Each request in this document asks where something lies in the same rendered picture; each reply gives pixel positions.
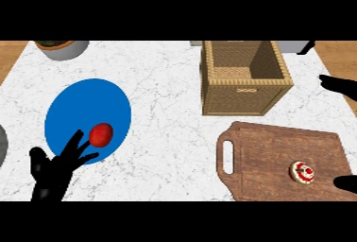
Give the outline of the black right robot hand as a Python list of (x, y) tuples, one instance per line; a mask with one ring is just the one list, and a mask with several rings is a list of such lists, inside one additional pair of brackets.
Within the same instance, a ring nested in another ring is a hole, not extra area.
[[(357, 101), (357, 81), (320, 75), (320, 86)], [(333, 180), (334, 186), (357, 194), (357, 175), (339, 176)]]

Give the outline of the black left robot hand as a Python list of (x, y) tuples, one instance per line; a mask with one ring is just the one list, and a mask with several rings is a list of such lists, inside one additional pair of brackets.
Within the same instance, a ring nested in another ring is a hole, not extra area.
[(98, 156), (97, 152), (82, 155), (82, 152), (89, 146), (89, 142), (84, 142), (79, 146), (82, 137), (82, 131), (76, 130), (60, 155), (54, 156), (53, 159), (48, 159), (39, 147), (30, 148), (30, 175), (35, 179), (30, 201), (60, 201), (70, 182), (72, 172), (86, 161)]

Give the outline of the wicker basket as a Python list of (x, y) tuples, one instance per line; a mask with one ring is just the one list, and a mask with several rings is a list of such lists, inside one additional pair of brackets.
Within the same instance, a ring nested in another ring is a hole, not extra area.
[(262, 116), (293, 86), (277, 41), (203, 41), (203, 115)]

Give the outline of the brown wooden cutting board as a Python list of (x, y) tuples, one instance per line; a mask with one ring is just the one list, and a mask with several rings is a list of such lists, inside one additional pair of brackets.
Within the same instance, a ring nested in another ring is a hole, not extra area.
[[(314, 181), (293, 181), (303, 162)], [(216, 139), (216, 174), (235, 200), (357, 201), (333, 179), (351, 173), (339, 135), (235, 121)]]

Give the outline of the red and white cupcake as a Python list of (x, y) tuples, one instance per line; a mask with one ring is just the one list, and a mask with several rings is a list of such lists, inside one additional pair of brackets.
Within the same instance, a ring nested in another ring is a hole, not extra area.
[(311, 184), (315, 179), (312, 167), (302, 161), (293, 161), (290, 164), (290, 176), (299, 184)]

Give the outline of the black slanted object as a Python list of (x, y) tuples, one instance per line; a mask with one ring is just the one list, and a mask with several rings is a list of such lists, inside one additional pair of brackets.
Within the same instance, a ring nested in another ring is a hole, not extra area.
[(311, 48), (315, 46), (315, 41), (309, 41), (303, 46), (302, 50), (296, 53), (296, 55), (305, 55)]

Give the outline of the grey rounded object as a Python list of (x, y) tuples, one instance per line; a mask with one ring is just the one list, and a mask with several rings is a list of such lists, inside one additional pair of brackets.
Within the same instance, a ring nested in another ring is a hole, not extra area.
[(8, 149), (7, 133), (5, 133), (4, 128), (0, 125), (0, 167), (1, 167), (2, 162), (5, 160), (7, 149)]

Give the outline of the pale grey appliance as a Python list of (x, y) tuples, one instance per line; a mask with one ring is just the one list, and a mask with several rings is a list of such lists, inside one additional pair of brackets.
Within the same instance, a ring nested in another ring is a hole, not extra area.
[(278, 41), (278, 49), (283, 53), (299, 53), (308, 41)]

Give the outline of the red tomato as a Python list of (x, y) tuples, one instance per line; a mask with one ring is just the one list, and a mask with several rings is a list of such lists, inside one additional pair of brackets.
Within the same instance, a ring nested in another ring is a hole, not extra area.
[(88, 142), (94, 147), (104, 147), (113, 137), (113, 128), (107, 123), (97, 124), (88, 132)]

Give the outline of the blue oval placemat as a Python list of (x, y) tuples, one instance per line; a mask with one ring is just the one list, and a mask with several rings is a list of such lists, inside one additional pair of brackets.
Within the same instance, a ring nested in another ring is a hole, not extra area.
[(98, 153), (86, 164), (103, 161), (112, 155), (131, 126), (131, 106), (125, 93), (112, 82), (92, 78), (70, 84), (58, 93), (48, 107), (44, 119), (44, 137), (53, 154), (61, 153), (76, 130), (84, 133), (79, 141), (82, 144), (89, 139), (91, 128), (100, 123), (112, 126), (113, 136), (104, 147), (86, 147), (82, 155)]

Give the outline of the grey plant pot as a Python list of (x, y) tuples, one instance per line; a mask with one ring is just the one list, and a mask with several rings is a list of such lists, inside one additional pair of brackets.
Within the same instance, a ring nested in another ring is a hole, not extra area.
[(88, 48), (88, 41), (64, 41), (60, 44), (47, 46), (39, 42), (35, 45), (44, 56), (53, 61), (67, 61), (76, 58)]

